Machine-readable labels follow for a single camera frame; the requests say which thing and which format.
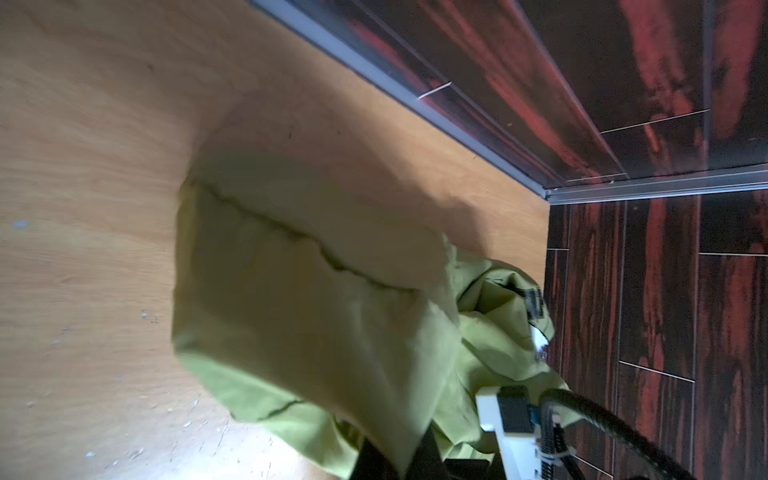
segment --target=dark wood wall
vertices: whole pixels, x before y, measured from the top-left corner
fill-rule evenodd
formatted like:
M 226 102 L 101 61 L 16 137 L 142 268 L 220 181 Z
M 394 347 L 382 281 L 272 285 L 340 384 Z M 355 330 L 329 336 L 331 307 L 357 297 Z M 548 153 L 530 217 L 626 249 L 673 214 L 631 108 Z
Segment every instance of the dark wood wall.
M 766 162 L 768 0 L 290 1 L 545 187 Z
M 768 190 L 552 207 L 550 232 L 568 385 L 700 480 L 765 478 Z M 570 435 L 588 478 L 649 473 L 589 425 Z

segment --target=paint speck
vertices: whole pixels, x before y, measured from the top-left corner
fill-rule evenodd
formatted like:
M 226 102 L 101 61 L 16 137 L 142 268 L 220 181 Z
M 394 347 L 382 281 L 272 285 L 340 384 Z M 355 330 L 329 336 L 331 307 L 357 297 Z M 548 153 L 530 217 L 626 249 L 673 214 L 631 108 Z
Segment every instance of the paint speck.
M 133 453 L 131 453 L 131 456 L 128 457 L 128 460 L 134 460 L 136 458 L 139 458 L 142 453 L 144 453 L 144 449 L 135 450 Z

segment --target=light wood tabletop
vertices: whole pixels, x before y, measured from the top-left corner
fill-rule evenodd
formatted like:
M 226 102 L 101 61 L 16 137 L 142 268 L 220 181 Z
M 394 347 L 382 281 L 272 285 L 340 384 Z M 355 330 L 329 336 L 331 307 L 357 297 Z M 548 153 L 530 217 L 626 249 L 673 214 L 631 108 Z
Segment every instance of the light wood tabletop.
M 172 355 L 176 192 L 225 118 L 543 280 L 546 202 L 244 0 L 2 2 L 0 478 L 325 477 Z

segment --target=green fabric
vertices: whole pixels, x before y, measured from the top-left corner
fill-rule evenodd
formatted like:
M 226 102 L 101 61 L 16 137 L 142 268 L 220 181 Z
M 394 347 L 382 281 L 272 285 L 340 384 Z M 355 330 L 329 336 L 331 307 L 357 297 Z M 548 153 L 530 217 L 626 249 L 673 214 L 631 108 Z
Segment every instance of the green fabric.
M 334 475 L 363 438 L 404 472 L 430 425 L 444 456 L 482 456 L 478 388 L 567 388 L 536 356 L 529 324 L 554 328 L 529 277 L 289 159 L 201 157 L 177 231 L 176 355 Z

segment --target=metal trim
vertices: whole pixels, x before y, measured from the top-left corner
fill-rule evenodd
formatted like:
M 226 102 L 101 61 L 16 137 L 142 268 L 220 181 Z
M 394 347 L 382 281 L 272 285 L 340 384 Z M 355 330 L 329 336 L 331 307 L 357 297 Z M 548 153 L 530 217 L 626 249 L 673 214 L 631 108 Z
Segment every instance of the metal trim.
M 547 190 L 550 205 L 721 194 L 768 188 L 768 164 Z
M 467 147 L 473 153 L 476 153 L 509 177 L 515 179 L 539 197 L 545 197 L 545 189 L 538 182 L 456 127 L 447 118 L 430 108 L 425 102 L 420 101 L 417 95 L 414 95 L 407 88 L 389 77 L 381 68 L 368 61 L 286 0 L 249 0 L 249 2 L 290 28 L 299 36 L 305 38 L 320 50 L 323 50 L 352 69 L 379 90 L 405 105 L 418 116 Z

